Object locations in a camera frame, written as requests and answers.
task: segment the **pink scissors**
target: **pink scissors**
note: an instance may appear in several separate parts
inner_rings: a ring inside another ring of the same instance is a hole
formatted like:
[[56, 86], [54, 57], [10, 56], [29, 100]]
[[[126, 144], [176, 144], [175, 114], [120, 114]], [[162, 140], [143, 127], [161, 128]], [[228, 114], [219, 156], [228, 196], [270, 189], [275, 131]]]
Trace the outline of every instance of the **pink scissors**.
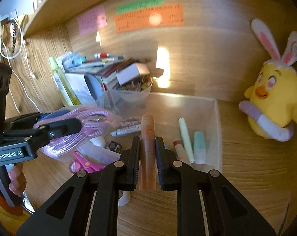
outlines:
[[87, 160], [78, 150], [73, 151], [73, 155], [76, 159], [69, 165], [69, 170], [73, 174], [80, 170], [86, 170], [88, 173], [93, 173], [102, 170], [105, 167], [105, 165], [94, 164]]

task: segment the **pink bunny ear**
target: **pink bunny ear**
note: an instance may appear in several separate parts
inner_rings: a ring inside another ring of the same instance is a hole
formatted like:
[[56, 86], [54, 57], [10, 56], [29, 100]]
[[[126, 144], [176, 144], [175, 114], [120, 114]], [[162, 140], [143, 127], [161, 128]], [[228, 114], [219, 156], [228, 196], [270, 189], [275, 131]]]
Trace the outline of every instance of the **pink bunny ear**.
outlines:
[[269, 52], [271, 58], [280, 59], [281, 56], [277, 44], [268, 26], [262, 20], [255, 18], [251, 22], [251, 29], [263, 47]]
[[293, 47], [294, 43], [297, 43], [297, 32], [296, 31], [291, 32], [291, 34], [288, 38], [287, 47], [286, 47], [285, 52], [281, 58], [281, 60], [288, 66], [291, 66], [296, 61], [296, 59], [293, 55], [293, 52], [292, 52], [292, 47]]

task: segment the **plush toy eye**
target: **plush toy eye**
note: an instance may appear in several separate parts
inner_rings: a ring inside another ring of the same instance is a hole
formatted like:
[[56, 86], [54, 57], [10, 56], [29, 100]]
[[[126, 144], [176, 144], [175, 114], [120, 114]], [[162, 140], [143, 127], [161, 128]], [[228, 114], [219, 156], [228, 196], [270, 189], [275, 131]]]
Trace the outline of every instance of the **plush toy eye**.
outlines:
[[269, 90], [271, 90], [274, 85], [277, 83], [277, 78], [275, 76], [271, 76], [269, 79], [268, 79], [268, 82], [267, 82], [267, 88]]
[[261, 73], [259, 76], [258, 76], [258, 79], [257, 79], [257, 83], [260, 83], [262, 81], [262, 78], [264, 77], [264, 74]]

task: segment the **green sticky note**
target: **green sticky note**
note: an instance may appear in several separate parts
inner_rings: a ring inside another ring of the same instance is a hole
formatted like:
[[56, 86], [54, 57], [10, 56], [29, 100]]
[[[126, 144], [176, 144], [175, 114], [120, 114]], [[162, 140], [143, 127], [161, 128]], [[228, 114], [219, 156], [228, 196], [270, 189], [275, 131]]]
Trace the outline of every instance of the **green sticky note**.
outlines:
[[137, 0], [117, 7], [117, 14], [123, 14], [142, 8], [164, 5], [164, 0]]

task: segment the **charging cable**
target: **charging cable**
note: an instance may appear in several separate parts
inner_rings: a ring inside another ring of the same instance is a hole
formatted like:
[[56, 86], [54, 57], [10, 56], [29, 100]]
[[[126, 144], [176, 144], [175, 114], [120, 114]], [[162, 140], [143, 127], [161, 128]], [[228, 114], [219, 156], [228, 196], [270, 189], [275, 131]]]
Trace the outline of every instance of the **charging cable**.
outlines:
[[35, 74], [33, 73], [33, 71], [31, 70], [31, 68], [30, 68], [30, 66], [29, 66], [28, 54], [27, 54], [27, 49], [26, 49], [26, 41], [24, 40], [24, 35], [23, 35], [22, 30], [21, 30], [21, 26], [20, 26], [20, 24], [17, 22], [17, 20], [16, 20], [15, 18], [11, 18], [10, 20], [14, 20], [15, 23], [16, 23], [16, 25], [17, 25], [17, 27], [18, 27], [18, 29], [19, 29], [19, 32], [20, 32], [20, 47], [19, 47], [18, 52], [17, 52], [15, 55], [13, 55], [13, 56], [11, 56], [11, 57], [8, 57], [8, 55], [5, 56], [5, 55], [2, 53], [1, 42], [0, 42], [0, 53], [1, 53], [2, 57], [6, 58], [7, 60], [9, 60], [9, 59], [14, 59], [14, 58], [16, 58], [20, 53], [22, 53], [21, 50], [22, 50], [22, 47], [24, 47], [24, 49], [25, 49], [25, 53], [26, 53], [26, 56], [25, 56], [24, 58], [25, 58], [26, 63], [27, 63], [27, 67], [28, 67], [29, 75], [31, 76], [31, 78], [36, 79]]
[[[6, 48], [5, 43], [4, 43], [3, 41], [1, 41], [1, 43], [3, 43], [3, 46], [4, 46], [4, 48], [5, 48], [6, 56], [8, 56], [9, 54], [8, 54], [8, 51], [7, 51], [7, 48]], [[36, 107], [36, 109], [38, 110], [38, 112], [40, 112], [40, 110], [39, 110], [38, 106], [36, 105], [36, 103], [35, 103], [35, 102], [28, 96], [28, 94], [27, 94], [27, 92], [26, 92], [26, 88], [25, 88], [23, 82], [22, 82], [21, 79], [18, 77], [18, 75], [15, 73], [15, 71], [13, 70], [13, 68], [12, 68], [12, 72], [14, 73], [14, 75], [16, 76], [16, 78], [18, 79], [18, 81], [20, 82], [20, 84], [21, 84], [21, 86], [22, 86], [22, 88], [23, 88], [23, 90], [24, 90], [24, 93], [25, 93], [26, 97], [28, 98], [28, 100], [29, 100], [31, 103], [33, 103], [33, 105]], [[12, 96], [12, 99], [13, 99], [13, 102], [14, 102], [14, 105], [15, 105], [15, 108], [16, 108], [17, 112], [20, 113], [20, 111], [19, 111], [19, 109], [18, 109], [18, 107], [17, 107], [17, 105], [16, 105], [16, 103], [15, 103], [15, 100], [14, 100], [14, 98], [13, 98], [13, 94], [12, 94], [12, 92], [11, 92], [11, 91], [9, 91], [9, 92], [10, 92], [10, 94], [11, 94], [11, 96]]]

